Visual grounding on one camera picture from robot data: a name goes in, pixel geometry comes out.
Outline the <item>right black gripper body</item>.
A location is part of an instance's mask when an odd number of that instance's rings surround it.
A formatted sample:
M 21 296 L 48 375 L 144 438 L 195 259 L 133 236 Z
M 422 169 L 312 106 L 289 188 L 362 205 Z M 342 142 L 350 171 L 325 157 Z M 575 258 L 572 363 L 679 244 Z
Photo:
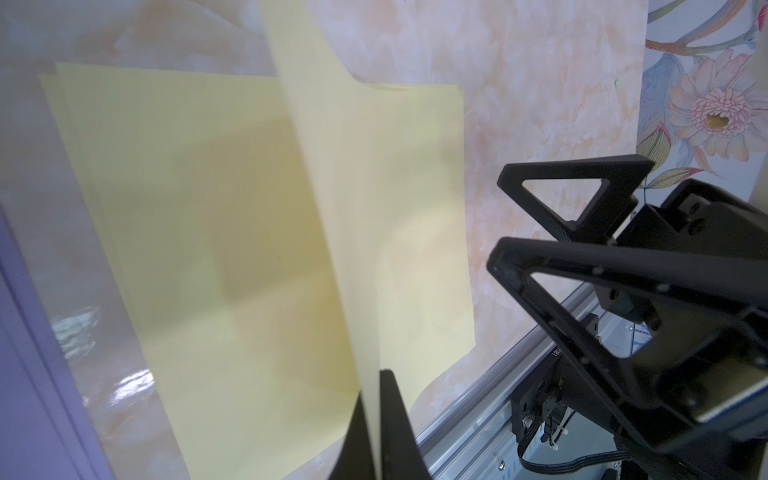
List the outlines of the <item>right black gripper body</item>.
M 620 409 L 662 451 L 716 432 L 747 441 L 767 429 L 767 217 L 687 180 L 646 206 L 611 247 L 601 305 L 646 326 L 620 361 Z

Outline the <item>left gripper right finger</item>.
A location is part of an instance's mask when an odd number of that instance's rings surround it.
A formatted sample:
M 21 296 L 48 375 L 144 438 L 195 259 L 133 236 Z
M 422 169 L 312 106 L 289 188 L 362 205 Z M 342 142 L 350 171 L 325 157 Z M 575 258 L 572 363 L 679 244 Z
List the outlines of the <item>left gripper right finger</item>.
M 381 464 L 387 480 L 431 480 L 391 370 L 380 371 Z

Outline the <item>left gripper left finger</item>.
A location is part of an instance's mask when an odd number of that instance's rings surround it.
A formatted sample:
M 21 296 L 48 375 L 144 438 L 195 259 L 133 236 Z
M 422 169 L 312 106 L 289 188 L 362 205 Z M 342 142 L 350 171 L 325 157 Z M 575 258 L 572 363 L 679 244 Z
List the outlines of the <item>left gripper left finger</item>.
M 375 480 L 376 473 L 362 395 L 359 395 L 329 480 Z

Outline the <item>yellow paper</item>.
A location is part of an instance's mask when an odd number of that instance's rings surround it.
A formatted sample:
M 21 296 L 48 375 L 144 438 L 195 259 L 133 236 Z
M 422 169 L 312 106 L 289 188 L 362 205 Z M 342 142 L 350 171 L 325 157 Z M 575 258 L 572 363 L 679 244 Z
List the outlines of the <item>yellow paper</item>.
M 382 473 L 382 372 L 411 406 L 475 344 L 464 95 L 454 85 L 361 83 L 304 2 L 264 1 L 260 13 L 331 256 L 373 468 Z
M 281 479 L 338 440 L 358 382 L 279 82 L 40 83 L 190 476 Z

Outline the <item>purple paper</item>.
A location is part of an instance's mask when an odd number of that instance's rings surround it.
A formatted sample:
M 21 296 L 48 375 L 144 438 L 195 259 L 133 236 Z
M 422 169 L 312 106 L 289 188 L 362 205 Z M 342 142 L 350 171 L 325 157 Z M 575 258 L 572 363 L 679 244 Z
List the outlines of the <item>purple paper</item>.
M 1 476 L 114 476 L 6 219 L 1 221 Z

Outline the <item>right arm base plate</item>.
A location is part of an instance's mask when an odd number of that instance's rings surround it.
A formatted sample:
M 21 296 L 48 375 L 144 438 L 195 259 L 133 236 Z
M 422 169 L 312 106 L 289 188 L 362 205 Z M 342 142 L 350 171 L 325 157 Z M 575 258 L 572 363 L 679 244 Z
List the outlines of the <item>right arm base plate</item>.
M 577 413 L 603 424 L 610 415 L 586 380 L 539 327 L 522 343 L 531 351 L 520 363 L 522 379 L 509 396 L 511 428 L 518 440 L 532 432 L 534 439 L 554 450 Z

